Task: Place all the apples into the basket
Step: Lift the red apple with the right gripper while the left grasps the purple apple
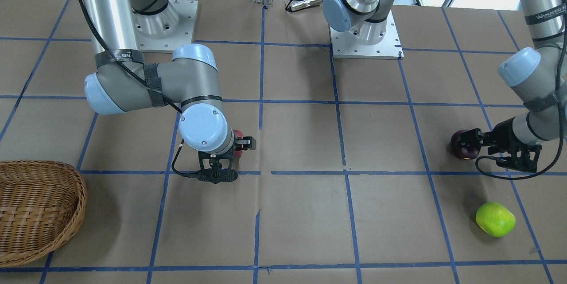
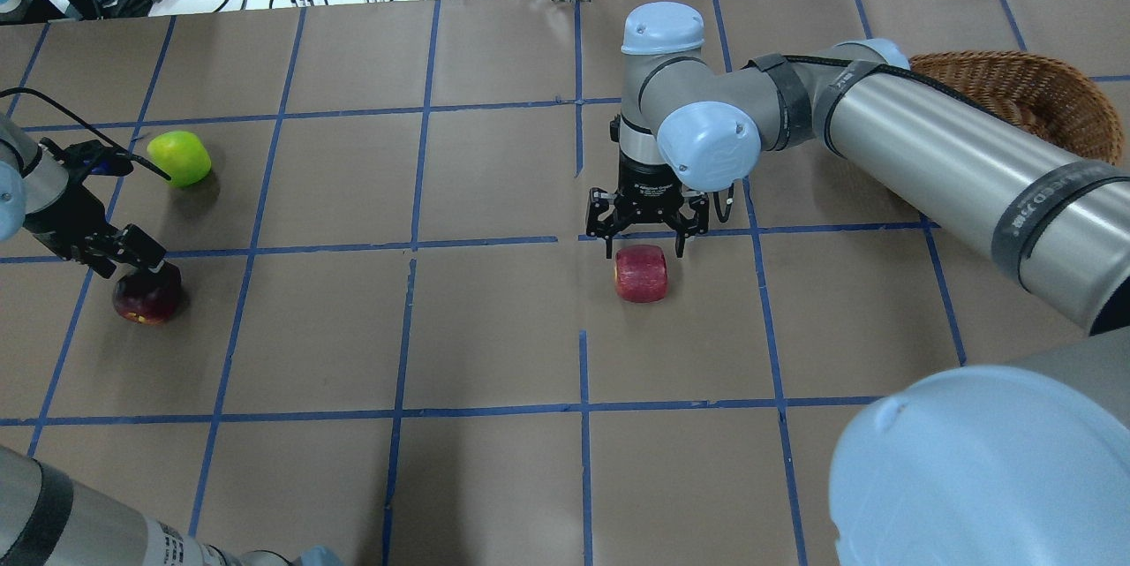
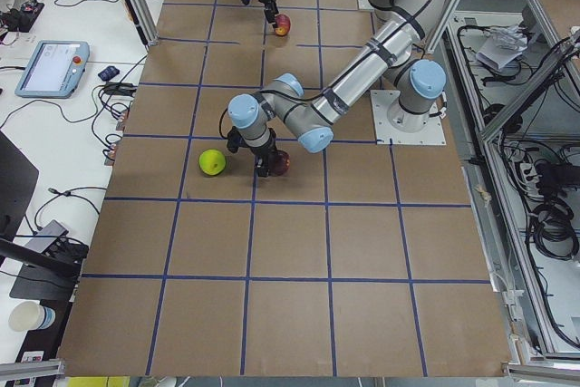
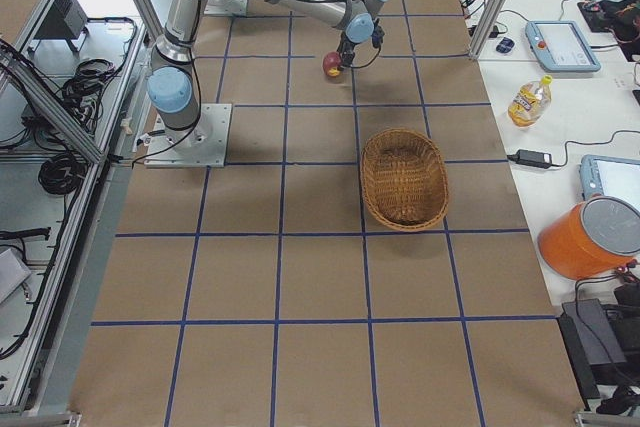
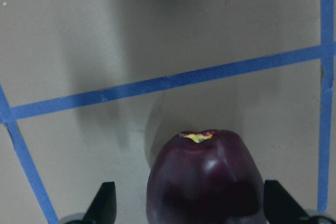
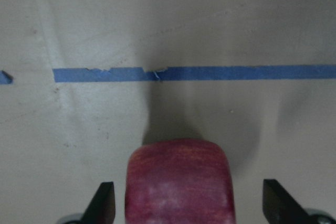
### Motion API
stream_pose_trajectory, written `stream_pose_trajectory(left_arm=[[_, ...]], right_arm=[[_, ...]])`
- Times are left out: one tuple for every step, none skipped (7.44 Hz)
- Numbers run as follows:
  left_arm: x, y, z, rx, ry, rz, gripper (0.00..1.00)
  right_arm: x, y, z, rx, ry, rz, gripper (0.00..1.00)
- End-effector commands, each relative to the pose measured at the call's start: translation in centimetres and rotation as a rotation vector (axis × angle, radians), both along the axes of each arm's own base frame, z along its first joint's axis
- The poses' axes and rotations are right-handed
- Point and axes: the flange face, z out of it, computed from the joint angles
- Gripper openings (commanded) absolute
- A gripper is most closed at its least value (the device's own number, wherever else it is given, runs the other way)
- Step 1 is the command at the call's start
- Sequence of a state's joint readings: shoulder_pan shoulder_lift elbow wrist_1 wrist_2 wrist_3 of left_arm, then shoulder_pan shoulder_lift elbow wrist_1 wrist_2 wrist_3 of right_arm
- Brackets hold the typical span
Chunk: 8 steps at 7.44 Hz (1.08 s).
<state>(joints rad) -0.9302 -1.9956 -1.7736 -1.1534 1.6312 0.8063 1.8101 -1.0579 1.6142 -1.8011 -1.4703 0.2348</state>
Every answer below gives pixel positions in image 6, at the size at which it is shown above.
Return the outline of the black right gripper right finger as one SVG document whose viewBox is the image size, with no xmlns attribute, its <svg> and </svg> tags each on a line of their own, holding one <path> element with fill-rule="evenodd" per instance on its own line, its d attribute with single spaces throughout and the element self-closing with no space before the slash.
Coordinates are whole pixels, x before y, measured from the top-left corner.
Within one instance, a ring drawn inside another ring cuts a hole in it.
<svg viewBox="0 0 336 224">
<path fill-rule="evenodd" d="M 264 179 L 262 187 L 263 214 L 268 223 L 335 223 L 331 215 L 307 211 L 275 179 Z"/>
</svg>

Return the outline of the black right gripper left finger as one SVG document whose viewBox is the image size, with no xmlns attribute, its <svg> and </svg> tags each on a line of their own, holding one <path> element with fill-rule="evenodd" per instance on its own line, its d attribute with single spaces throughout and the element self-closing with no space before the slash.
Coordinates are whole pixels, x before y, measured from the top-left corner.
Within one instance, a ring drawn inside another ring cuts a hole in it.
<svg viewBox="0 0 336 224">
<path fill-rule="evenodd" d="M 113 224 L 115 219 L 114 183 L 103 182 L 80 219 L 80 223 Z"/>
</svg>

